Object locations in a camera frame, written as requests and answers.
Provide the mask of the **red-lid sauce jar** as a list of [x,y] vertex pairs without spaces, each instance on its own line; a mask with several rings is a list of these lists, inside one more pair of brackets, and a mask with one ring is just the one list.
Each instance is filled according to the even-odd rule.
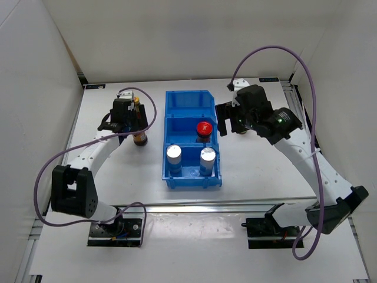
[[197,143],[209,143],[211,140],[211,134],[213,132],[213,126],[208,121],[201,121],[196,127],[196,142]]
[[133,142],[137,146],[145,146],[148,142],[148,137],[145,132],[142,132],[140,134],[133,135]]

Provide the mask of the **silver-top shaker can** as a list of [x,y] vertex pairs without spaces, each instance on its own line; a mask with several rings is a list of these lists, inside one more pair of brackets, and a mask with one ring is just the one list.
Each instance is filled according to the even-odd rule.
[[216,161],[216,152],[211,147],[205,147],[200,152],[199,172],[202,176],[211,176],[214,163]]
[[170,173],[178,174],[179,172],[181,172],[181,154],[182,151],[180,146],[176,144],[168,146],[166,150],[166,157]]

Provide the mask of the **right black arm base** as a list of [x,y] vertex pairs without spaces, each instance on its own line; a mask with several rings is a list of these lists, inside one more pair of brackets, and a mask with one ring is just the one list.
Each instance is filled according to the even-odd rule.
[[273,220],[273,213],[283,206],[278,203],[269,209],[263,218],[246,218],[241,227],[246,229],[249,249],[291,249],[298,236],[298,226],[280,227]]

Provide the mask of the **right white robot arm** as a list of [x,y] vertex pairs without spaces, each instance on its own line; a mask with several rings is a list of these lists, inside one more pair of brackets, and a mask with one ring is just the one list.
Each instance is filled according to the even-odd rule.
[[284,154],[317,197],[313,204],[275,205],[264,215],[264,228],[273,236],[290,226],[311,226],[330,234],[368,197],[363,186],[352,186],[311,146],[302,122],[286,107],[273,109],[263,87],[240,80],[230,83],[231,101],[216,105],[218,131],[240,133],[253,130]]

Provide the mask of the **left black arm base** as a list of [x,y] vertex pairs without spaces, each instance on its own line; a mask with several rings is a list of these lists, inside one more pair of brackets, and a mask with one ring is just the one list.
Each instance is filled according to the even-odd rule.
[[91,224],[88,247],[140,248],[144,240],[145,213],[136,217],[124,213],[112,224]]

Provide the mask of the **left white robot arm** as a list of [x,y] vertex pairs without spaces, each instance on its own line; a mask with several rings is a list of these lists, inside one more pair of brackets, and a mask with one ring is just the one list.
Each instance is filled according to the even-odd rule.
[[66,166],[52,171],[52,210],[96,221],[109,235],[123,231],[119,208],[98,200],[94,178],[109,155],[125,139],[120,133],[136,132],[148,126],[145,108],[132,94],[116,98],[113,107],[103,118],[91,144]]

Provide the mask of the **right black corner label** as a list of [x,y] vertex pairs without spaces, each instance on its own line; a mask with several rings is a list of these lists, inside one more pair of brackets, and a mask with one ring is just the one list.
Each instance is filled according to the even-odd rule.
[[277,77],[260,77],[259,81],[261,83],[272,83],[272,82],[279,82]]

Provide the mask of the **black corner label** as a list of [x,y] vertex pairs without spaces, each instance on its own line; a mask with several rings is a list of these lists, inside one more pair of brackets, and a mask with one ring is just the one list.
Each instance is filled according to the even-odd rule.
[[272,82],[279,82],[277,77],[260,77],[259,81],[261,83],[272,83]]
[[86,90],[97,90],[97,89],[104,89],[105,84],[89,84],[85,86]]

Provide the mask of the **blue three-compartment plastic bin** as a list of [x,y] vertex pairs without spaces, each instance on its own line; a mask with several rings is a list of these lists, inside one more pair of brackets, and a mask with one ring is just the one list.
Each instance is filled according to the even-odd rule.
[[[201,121],[208,121],[213,126],[209,143],[196,142],[196,127]],[[172,144],[180,146],[182,151],[182,168],[178,174],[170,173],[168,169],[166,150]],[[205,147],[211,147],[216,152],[211,176],[202,176],[199,172],[200,152]],[[166,91],[162,179],[171,189],[177,187],[206,189],[222,185],[214,97],[209,91]]]

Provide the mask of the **left black corner label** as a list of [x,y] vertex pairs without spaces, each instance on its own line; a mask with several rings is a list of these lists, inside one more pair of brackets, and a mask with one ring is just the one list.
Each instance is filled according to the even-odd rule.
[[104,89],[105,84],[89,84],[85,86],[86,90],[97,90],[97,89]]

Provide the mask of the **right aluminium side rail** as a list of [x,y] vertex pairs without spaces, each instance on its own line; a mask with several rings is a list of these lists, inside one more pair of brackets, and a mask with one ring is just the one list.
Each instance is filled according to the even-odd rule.
[[294,112],[296,117],[302,122],[303,129],[306,132],[307,135],[307,146],[309,149],[308,154],[305,154],[303,158],[300,158],[299,161],[295,164],[299,164],[301,162],[307,161],[309,159],[312,159],[312,157],[316,153],[321,153],[321,149],[319,147],[318,141],[315,138],[315,153],[312,153],[311,151],[311,141],[312,141],[312,135],[311,135],[311,129],[312,124],[310,122],[310,118],[307,114],[305,105],[303,103],[302,97],[299,93],[298,86],[291,84],[289,81],[280,81],[282,85],[283,92],[286,97],[286,101],[288,103],[289,108]]

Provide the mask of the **aluminium front rail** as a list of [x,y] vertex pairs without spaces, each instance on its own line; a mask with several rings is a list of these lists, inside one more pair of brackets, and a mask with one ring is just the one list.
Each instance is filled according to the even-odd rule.
[[155,203],[143,204],[134,202],[126,206],[111,206],[97,200],[91,200],[87,204],[79,205],[77,208],[69,205],[67,207],[58,205],[54,211],[67,215],[75,215],[83,218],[93,218],[97,221],[106,221],[115,214],[134,208],[145,209],[148,212],[178,212],[178,213],[196,213],[196,212],[256,212],[262,213],[274,205],[282,203],[288,205],[304,205],[305,207],[314,204],[314,199],[267,199],[253,201],[218,201],[218,202],[183,202],[183,203]]

